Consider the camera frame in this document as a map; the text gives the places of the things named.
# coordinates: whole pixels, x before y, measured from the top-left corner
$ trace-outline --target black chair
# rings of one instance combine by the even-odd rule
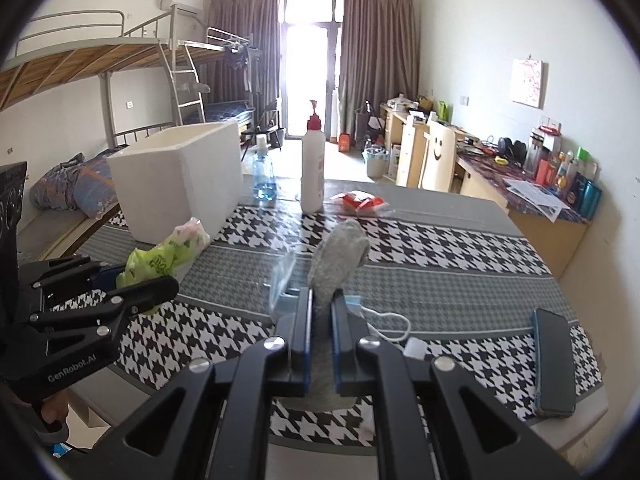
[[[255,137],[258,134],[266,134],[270,142],[272,139],[275,138],[276,147],[279,148],[280,151],[282,152],[282,145],[280,143],[280,137],[278,136],[278,130],[281,129],[280,128],[280,109],[281,108],[282,108],[282,98],[277,97],[274,101],[272,101],[265,107],[255,127],[252,128],[251,130],[245,130],[240,134],[242,137],[244,137],[241,143],[241,147],[244,147],[244,153],[242,153],[242,158],[240,160],[244,160],[244,156],[246,155],[246,152],[249,150],[249,146],[256,143]],[[269,120],[269,124],[267,128],[263,130],[260,124],[262,123],[262,120],[264,119],[267,113],[273,113],[274,118],[271,118]]]

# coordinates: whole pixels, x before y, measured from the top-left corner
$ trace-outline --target electrical socket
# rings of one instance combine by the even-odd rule
[[[549,128],[555,128],[556,130],[560,131],[562,124],[560,123],[560,121],[556,121],[555,119],[549,119],[547,126]]]

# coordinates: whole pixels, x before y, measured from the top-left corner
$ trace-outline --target green plastic bag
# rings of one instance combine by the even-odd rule
[[[178,226],[162,243],[148,251],[134,249],[127,259],[124,272],[116,278],[116,286],[135,285],[159,276],[173,276],[180,283],[200,253],[209,247],[211,238],[197,218]],[[160,305],[143,312],[147,316],[155,314]]]

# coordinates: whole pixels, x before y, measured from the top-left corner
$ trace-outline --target brown curtain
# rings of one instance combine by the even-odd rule
[[[262,51],[254,84],[255,119],[280,94],[280,0],[211,0],[209,26],[252,38]],[[209,102],[247,99],[244,71],[234,70],[225,61],[207,65],[206,83],[211,86]]]
[[[399,93],[415,99],[418,43],[413,0],[344,0],[340,131],[353,134],[356,110]]]

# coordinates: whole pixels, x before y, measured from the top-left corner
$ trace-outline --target red bottle cap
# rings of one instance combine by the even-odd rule
[[[318,106],[318,101],[311,101],[311,106],[314,109],[313,115],[309,117],[309,120],[306,122],[307,130],[322,130],[322,121],[320,117],[316,114],[316,106]]]

